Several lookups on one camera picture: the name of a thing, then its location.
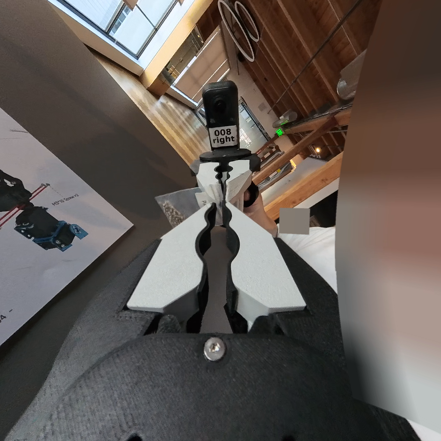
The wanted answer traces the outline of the small clear screw bag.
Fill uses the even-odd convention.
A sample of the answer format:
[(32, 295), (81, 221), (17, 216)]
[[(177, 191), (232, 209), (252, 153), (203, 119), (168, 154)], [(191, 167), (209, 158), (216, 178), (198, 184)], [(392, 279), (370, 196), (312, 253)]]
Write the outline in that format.
[(155, 200), (167, 217), (172, 228), (174, 228), (200, 208), (212, 203), (216, 203), (217, 205), (215, 225), (222, 225), (222, 198), (221, 185), (210, 184), (206, 187), (194, 187), (156, 196)]

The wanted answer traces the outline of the person's right hand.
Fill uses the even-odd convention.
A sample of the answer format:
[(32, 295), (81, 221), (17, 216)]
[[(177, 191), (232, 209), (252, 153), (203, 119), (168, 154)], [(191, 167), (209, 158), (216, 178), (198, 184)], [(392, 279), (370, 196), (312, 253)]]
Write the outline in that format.
[(274, 238), (278, 235), (278, 226), (265, 212), (262, 195), (259, 194), (252, 205), (243, 208), (243, 212), (254, 222), (268, 231)]

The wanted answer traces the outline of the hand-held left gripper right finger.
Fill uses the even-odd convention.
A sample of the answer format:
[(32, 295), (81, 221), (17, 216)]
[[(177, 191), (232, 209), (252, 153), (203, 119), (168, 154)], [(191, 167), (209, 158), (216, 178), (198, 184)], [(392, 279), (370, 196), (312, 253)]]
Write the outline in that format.
[(272, 313), (302, 311), (306, 303), (275, 239), (232, 203), (223, 201), (227, 270), (227, 316), (254, 322)]

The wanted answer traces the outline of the large glass window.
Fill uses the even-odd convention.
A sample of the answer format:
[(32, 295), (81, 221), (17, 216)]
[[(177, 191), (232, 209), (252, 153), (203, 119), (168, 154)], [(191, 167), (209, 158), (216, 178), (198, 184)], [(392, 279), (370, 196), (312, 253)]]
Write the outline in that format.
[(212, 1), (49, 1), (86, 46), (150, 85)]

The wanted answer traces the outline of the white assembly instruction booklet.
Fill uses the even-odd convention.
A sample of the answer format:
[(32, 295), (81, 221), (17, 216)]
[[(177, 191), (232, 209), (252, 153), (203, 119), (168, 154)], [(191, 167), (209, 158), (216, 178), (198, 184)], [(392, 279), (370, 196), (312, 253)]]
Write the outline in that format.
[(0, 138), (3, 344), (132, 223), (3, 109)]

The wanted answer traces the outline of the dark grey desk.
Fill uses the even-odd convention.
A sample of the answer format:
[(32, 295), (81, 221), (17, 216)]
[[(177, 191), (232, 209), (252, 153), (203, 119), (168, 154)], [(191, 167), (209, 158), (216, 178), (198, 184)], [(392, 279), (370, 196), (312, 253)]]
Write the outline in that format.
[(1, 107), (134, 224), (1, 346), (1, 439), (87, 304), (169, 224), (154, 197), (196, 179), (47, 1), (1, 1)]

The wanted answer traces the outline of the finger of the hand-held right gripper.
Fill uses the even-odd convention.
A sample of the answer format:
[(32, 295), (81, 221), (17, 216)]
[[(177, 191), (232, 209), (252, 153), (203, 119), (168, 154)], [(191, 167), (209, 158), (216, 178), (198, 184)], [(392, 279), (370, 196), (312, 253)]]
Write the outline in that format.
[(222, 203), (223, 190), (221, 180), (218, 177), (218, 162), (194, 161), (190, 169), (196, 175), (198, 187), (203, 196), (198, 196), (198, 203)]
[(230, 202), (240, 211), (244, 209), (244, 193), (252, 183), (252, 171), (248, 164), (229, 164), (222, 171), (223, 202), (222, 213), (225, 213), (225, 202)]

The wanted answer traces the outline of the person's white shirt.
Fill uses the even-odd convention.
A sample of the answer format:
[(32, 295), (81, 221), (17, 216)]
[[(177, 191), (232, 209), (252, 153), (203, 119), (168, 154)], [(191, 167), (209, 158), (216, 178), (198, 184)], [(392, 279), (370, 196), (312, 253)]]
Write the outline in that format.
[(337, 292), (335, 227), (310, 227), (309, 234), (278, 232), (281, 238)]

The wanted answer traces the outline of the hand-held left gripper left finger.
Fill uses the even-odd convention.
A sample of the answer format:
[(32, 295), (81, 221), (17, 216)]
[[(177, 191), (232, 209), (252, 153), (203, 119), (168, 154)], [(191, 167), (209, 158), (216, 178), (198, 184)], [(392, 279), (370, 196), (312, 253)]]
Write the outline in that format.
[(162, 314), (203, 313), (207, 295), (204, 254), (211, 246), (215, 203), (165, 234), (134, 289), (127, 307)]

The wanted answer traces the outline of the silver ceiling duct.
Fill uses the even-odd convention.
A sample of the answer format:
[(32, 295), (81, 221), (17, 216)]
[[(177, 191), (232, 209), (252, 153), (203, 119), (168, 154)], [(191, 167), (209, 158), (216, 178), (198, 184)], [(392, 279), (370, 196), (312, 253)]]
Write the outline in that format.
[(367, 49), (341, 70), (340, 79), (336, 86), (337, 94), (341, 100), (347, 101), (355, 97), (366, 52)]

